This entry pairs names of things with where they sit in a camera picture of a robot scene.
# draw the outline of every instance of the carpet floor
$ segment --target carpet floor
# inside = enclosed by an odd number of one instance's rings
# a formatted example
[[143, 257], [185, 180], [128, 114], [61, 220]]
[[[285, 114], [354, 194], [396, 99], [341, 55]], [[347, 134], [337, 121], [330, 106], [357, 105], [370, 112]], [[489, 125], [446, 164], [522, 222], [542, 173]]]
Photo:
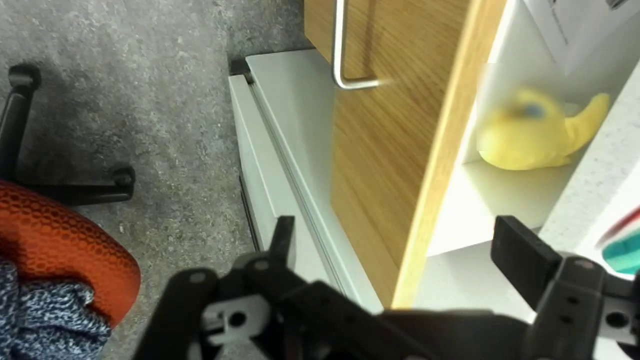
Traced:
[[[175, 273], [226, 273], [253, 249], [228, 64], [292, 49], [309, 49], [302, 0], [0, 0], [0, 71], [43, 71], [21, 178], [137, 169], [132, 202], [78, 209], [143, 269], [141, 299], [105, 358], [132, 358]], [[259, 356], [235, 347], [224, 358]]]

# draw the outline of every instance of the office chair base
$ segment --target office chair base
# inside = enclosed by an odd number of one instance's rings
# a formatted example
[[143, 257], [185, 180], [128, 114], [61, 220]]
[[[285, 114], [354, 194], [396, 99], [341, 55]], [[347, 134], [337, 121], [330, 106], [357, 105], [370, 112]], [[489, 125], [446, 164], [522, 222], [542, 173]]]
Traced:
[[89, 205], [107, 205], [107, 202], [126, 202], [134, 196], [134, 185], [137, 185], [134, 170], [121, 169], [112, 173], [112, 185], [107, 185], [107, 187], [92, 187], [92, 185], [86, 185], [86, 187], [22, 185], [22, 187], [68, 207], [89, 207]]

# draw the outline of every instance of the metal door handle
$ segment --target metal door handle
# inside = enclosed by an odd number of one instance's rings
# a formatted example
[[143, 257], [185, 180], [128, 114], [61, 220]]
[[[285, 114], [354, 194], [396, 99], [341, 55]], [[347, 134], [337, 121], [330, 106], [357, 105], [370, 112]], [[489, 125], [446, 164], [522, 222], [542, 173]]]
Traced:
[[347, 22], [347, 0], [337, 0], [337, 24], [334, 24], [334, 81], [343, 90], [364, 90], [380, 86], [380, 81], [347, 81], [343, 78], [344, 61], [344, 22]]

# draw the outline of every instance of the yellow plush toy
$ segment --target yellow plush toy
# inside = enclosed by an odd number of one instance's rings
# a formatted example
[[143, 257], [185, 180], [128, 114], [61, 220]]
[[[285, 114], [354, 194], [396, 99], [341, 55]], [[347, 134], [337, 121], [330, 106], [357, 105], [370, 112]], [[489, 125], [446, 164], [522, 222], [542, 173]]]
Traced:
[[535, 170], [564, 167], [573, 154], [599, 133], [608, 112], [608, 94], [599, 94], [577, 117], [562, 119], [549, 96], [533, 90], [519, 92], [521, 117], [496, 109], [490, 128], [481, 136], [481, 156], [503, 170]]

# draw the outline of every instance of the cabinet door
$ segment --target cabinet door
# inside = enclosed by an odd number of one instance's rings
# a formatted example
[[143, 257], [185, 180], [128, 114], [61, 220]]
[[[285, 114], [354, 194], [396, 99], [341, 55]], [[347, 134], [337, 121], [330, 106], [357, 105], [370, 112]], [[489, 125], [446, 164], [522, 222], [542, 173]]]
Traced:
[[[338, 92], [334, 211], [384, 305], [410, 305], [505, 0], [350, 0]], [[307, 0], [330, 61], [334, 0]]]

